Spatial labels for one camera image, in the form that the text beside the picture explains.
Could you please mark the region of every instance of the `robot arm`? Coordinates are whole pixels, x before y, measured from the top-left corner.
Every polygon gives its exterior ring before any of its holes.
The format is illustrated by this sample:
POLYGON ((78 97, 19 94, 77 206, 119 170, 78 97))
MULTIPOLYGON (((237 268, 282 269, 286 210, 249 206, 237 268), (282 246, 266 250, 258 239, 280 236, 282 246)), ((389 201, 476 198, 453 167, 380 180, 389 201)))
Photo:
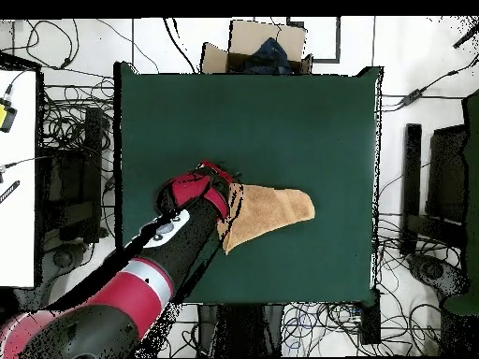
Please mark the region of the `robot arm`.
POLYGON ((100 291, 62 312, 15 317, 0 332, 0 357, 125 358, 139 345, 181 289, 191 265, 228 215, 231 177, 208 162, 165 183, 155 195, 159 215, 171 221, 100 291))

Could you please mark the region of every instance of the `cardboard box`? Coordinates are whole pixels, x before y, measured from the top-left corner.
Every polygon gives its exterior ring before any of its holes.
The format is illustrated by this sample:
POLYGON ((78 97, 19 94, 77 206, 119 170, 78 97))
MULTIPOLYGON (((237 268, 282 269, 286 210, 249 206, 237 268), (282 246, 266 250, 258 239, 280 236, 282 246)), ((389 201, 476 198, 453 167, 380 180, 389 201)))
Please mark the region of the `cardboard box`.
POLYGON ((248 56, 257 52, 270 37, 277 39, 283 47, 295 73, 311 74, 312 55, 301 59, 306 29, 251 21, 231 22, 228 51, 220 50, 211 43, 203 44, 201 72, 206 74, 227 73, 230 67, 241 65, 248 56))

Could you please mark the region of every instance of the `cloth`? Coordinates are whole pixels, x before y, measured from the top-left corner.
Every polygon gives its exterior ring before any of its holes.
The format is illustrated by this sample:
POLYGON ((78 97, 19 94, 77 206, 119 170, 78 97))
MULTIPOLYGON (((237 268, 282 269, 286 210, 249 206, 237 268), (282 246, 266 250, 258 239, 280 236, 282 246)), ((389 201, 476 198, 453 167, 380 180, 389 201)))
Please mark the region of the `cloth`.
POLYGON ((226 254, 269 231, 314 218, 312 200, 300 190, 232 183, 229 206, 228 219, 218 222, 217 227, 220 240, 225 235, 223 249, 226 254))
POLYGON ((257 52, 244 61, 239 70, 230 73, 292 75, 293 70, 288 62, 288 55, 275 38, 266 40, 257 52))

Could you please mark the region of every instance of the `towel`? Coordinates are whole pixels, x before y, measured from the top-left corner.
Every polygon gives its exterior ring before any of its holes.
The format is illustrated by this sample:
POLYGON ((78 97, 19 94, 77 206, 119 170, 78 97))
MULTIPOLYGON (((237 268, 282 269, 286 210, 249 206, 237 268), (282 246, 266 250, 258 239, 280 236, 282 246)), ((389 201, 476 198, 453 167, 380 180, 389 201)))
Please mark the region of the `towel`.
POLYGON ((217 226, 225 254, 269 231, 314 218, 312 200, 300 190, 232 183, 229 207, 229 217, 217 226))

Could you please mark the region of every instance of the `green tabletop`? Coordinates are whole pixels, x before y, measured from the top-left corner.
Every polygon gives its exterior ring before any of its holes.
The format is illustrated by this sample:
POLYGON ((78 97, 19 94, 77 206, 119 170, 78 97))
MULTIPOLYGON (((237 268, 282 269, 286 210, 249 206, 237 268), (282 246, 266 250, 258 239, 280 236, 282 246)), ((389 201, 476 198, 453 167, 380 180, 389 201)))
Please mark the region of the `green tabletop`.
POLYGON ((307 193, 316 216, 220 251, 190 302, 369 299, 379 71, 137 75, 123 64, 123 244, 155 216, 160 183, 226 161, 245 184, 307 193))

